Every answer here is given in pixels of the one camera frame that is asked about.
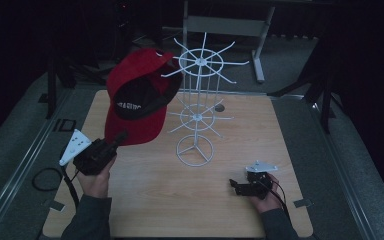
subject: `human hand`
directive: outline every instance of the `human hand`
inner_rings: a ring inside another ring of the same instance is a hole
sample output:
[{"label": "human hand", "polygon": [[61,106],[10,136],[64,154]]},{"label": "human hand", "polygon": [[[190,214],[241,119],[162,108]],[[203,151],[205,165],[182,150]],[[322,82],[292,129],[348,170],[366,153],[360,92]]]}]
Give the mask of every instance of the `human hand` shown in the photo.
[{"label": "human hand", "polygon": [[[277,194],[277,187],[279,184],[279,180],[275,178],[270,173],[268,174],[273,181],[272,191]],[[252,196],[249,197],[249,200],[254,205],[259,213],[267,212],[276,208],[282,208],[282,204],[279,199],[273,195],[270,191],[267,193],[267,196],[264,199],[260,199],[258,197]]]},{"label": "human hand", "polygon": [[85,195],[95,198],[108,197],[108,182],[110,179],[110,169],[115,162],[117,155],[105,166],[98,175],[84,175],[82,172],[77,174],[77,179],[82,186]]}]

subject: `white wire rack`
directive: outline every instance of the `white wire rack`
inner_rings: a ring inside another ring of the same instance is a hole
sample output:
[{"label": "white wire rack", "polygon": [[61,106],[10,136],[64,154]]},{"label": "white wire rack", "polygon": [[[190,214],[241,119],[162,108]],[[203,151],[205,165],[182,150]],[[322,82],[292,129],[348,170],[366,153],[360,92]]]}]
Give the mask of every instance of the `white wire rack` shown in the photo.
[{"label": "white wire rack", "polygon": [[[169,112],[169,114],[177,115],[180,118],[180,125],[170,132],[175,132],[180,128],[187,128],[193,134],[183,137],[177,144],[178,158],[188,166],[199,167],[211,161],[214,156],[214,147],[211,141],[203,136],[201,132],[211,130],[217,136],[223,137],[218,133],[213,125],[216,120],[228,120],[233,117],[222,118],[217,117],[216,112],[222,111],[223,99],[218,99],[220,81],[226,81],[230,84],[236,84],[221,74],[225,65],[245,65],[247,62],[225,62],[221,57],[221,53],[231,48],[233,42],[226,48],[215,52],[205,48],[207,33],[204,34],[204,40],[201,48],[189,50],[186,46],[180,44],[176,39],[174,41],[182,48],[179,60],[179,70],[172,72],[163,77],[169,77],[178,72],[183,72],[185,78],[183,81],[183,90],[176,99],[183,105],[180,113]],[[215,88],[210,90],[211,81],[216,78]]]}]

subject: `wooden tabletop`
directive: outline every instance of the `wooden tabletop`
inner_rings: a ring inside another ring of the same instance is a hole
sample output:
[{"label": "wooden tabletop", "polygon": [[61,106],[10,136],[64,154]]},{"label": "wooden tabletop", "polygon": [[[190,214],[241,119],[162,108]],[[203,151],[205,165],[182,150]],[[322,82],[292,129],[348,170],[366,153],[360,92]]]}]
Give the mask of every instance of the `wooden tabletop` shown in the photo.
[{"label": "wooden tabletop", "polygon": [[[169,104],[163,130],[155,140],[118,148],[109,189],[113,198],[112,236],[263,237],[257,212],[246,197],[236,196],[229,184],[229,179],[247,183],[244,168],[256,160],[279,168],[272,174],[285,191],[293,227],[301,237],[313,233],[307,209],[293,204],[303,197],[271,100],[266,96],[228,94],[218,94],[217,98],[217,102],[222,100],[224,111],[216,112],[211,128],[199,132],[213,144],[214,156],[207,164],[191,167],[176,155],[180,139],[194,134],[186,127],[170,132],[181,126],[178,114],[184,106],[177,98]],[[108,106],[107,92],[97,92],[82,129],[91,140],[104,137]],[[205,141],[199,144],[210,150]],[[204,161],[194,152],[187,157]],[[72,163],[67,171],[74,173]],[[78,181],[73,182],[81,196]],[[66,207],[62,212],[49,212],[43,228],[48,237],[61,236],[75,213],[64,182],[55,201]]]}]

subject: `gray sleeve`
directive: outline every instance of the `gray sleeve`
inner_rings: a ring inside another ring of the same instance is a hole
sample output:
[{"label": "gray sleeve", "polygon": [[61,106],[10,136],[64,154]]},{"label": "gray sleeve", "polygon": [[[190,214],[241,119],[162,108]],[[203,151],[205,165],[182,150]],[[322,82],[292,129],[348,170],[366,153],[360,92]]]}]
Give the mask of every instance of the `gray sleeve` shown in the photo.
[{"label": "gray sleeve", "polygon": [[110,239],[109,215],[111,198],[94,198],[83,195],[71,223],[61,240]]},{"label": "gray sleeve", "polygon": [[263,221],[267,240],[299,239],[282,209],[273,209],[262,213],[260,216]]}]

